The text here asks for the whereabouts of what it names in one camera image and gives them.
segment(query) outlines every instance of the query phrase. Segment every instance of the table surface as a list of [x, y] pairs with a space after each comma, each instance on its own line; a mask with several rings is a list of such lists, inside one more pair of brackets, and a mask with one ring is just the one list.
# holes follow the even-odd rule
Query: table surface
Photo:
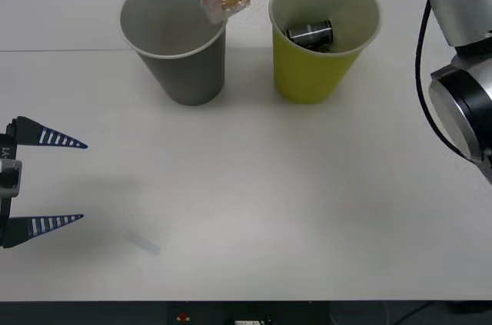
[[[89, 145], [19, 149], [12, 215], [85, 218], [1, 250], [0, 300], [490, 299], [490, 185], [414, 91], [425, 0], [380, 0], [381, 35], [316, 106], [276, 94], [254, 0], [199, 108], [132, 51], [92, 51], [125, 49], [119, 2], [0, 0], [0, 124], [29, 116]], [[425, 55], [424, 72], [452, 56], [434, 20]]]

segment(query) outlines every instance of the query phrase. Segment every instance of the black cable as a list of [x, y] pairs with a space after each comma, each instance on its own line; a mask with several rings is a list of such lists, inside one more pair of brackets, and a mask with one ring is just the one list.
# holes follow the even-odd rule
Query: black cable
[[413, 315], [415, 315], [416, 313], [421, 312], [422, 310], [425, 310], [429, 306], [432, 306], [434, 303], [436, 303], [436, 301], [435, 300], [432, 300], [430, 302], [427, 302], [426, 304], [423, 304], [422, 306], [417, 307], [415, 310], [407, 313], [405, 316], [403, 316], [402, 318], [400, 318], [393, 325], [401, 325], [402, 323], [404, 323], [405, 321], [407, 321], [408, 319], [410, 319]]
[[427, 24], [429, 22], [429, 17], [431, 16], [431, 1], [427, 0], [427, 4], [425, 5], [425, 10], [424, 10], [424, 16], [422, 17], [422, 25], [421, 25], [421, 32], [418, 36], [418, 45], [417, 45], [417, 52], [416, 52], [416, 58], [415, 58], [415, 80], [417, 82], [417, 94], [418, 94], [418, 101], [421, 103], [422, 111], [424, 112], [425, 118], [427, 119], [427, 122], [429, 123], [430, 127], [434, 131], [434, 133], [439, 137], [439, 139], [450, 149], [452, 150], [455, 154], [460, 156], [461, 158], [472, 162], [468, 160], [458, 148], [452, 144], [451, 142], [448, 141], [448, 139], [442, 134], [442, 132], [439, 130], [439, 127], [436, 125], [434, 119], [432, 118], [431, 112], [429, 111], [429, 107], [427, 106], [427, 103], [425, 102], [425, 97], [424, 97], [424, 91], [422, 90], [422, 79], [421, 79], [421, 62], [422, 62], [422, 50], [424, 48], [424, 39], [425, 39], [425, 32], [427, 30]]

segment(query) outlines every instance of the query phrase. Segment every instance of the cup rim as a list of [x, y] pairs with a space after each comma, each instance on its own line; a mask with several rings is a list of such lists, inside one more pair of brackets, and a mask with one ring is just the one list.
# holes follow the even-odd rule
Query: cup rim
[[131, 48], [133, 48], [137, 53], [139, 53], [141, 55], [144, 55], [144, 56], [147, 56], [149, 58], [159, 58], [159, 59], [175, 60], [175, 59], [179, 59], [179, 58], [187, 58], [188, 56], [192, 56], [192, 55], [195, 55], [195, 54], [197, 54], [199, 52], [202, 52], [206, 48], [212, 46], [215, 43], [215, 41], [218, 40], [218, 38], [224, 33], [225, 27], [226, 27], [226, 25], [228, 23], [227, 20], [224, 20], [222, 22], [222, 26], [218, 30], [217, 34], [210, 41], [208, 41], [207, 43], [205, 43], [201, 47], [196, 48], [195, 50], [192, 50], [192, 51], [189, 51], [189, 52], [185, 52], [184, 54], [178, 54], [178, 55], [156, 55], [156, 54], [152, 54], [150, 52], [146, 52], [146, 51], [144, 51], [144, 50], [136, 47], [135, 45], [133, 45], [130, 42], [130, 40], [126, 37], [125, 33], [123, 32], [123, 28], [121, 27], [121, 13], [123, 12], [123, 8], [124, 8], [124, 6], [126, 4], [126, 1], [127, 0], [123, 0], [123, 2], [120, 4], [120, 9], [118, 10], [119, 11], [119, 13], [118, 13], [118, 26], [119, 26], [120, 35], [123, 37], [123, 40], [126, 42], [126, 44], [129, 45]]
[[337, 52], [337, 53], [331, 53], [331, 52], [322, 53], [322, 52], [311, 51], [311, 50], [308, 50], [307, 48], [301, 47], [300, 45], [296, 45], [290, 39], [285, 37], [284, 33], [279, 29], [279, 27], [277, 26], [277, 23], [275, 22], [275, 20], [273, 18], [273, 2], [274, 2], [274, 0], [270, 0], [270, 2], [268, 3], [268, 15], [269, 15], [270, 22], [271, 22], [271, 25], [272, 25], [274, 31], [276, 31], [281, 36], [281, 39], [283, 39], [285, 42], [287, 42], [290, 46], [292, 46], [292, 47], [294, 47], [300, 51], [307, 52], [313, 56], [318, 56], [318, 57], [322, 57], [322, 58], [326, 58], [326, 57], [341, 58], [344, 56], [348, 56], [348, 55], [352, 55], [352, 54], [355, 54], [358, 52], [362, 52], [362, 50], [364, 50], [368, 45], [370, 45], [372, 43], [372, 41], [374, 39], [376, 39], [376, 37], [379, 35], [379, 32], [381, 30], [381, 23], [383, 20], [382, 11], [381, 11], [381, 4], [378, 0], [374, 0], [374, 2], [376, 3], [377, 10], [379, 11], [379, 22], [377, 24], [376, 30], [374, 31], [374, 34], [364, 44], [362, 44], [356, 48], [353, 48], [350, 51]]

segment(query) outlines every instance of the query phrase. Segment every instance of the object inside cup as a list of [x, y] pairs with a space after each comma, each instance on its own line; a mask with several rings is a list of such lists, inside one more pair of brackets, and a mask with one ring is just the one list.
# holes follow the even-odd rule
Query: object inside cup
[[334, 42], [333, 26], [329, 20], [287, 29], [284, 34], [296, 45], [323, 54], [331, 52], [330, 46]]

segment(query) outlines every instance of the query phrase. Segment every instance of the metal can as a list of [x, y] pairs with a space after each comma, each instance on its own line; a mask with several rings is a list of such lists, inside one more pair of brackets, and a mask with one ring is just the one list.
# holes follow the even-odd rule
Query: metal can
[[285, 36], [296, 45], [311, 49], [333, 43], [333, 27], [329, 20], [325, 20], [317, 24], [308, 24], [303, 28], [288, 29]]

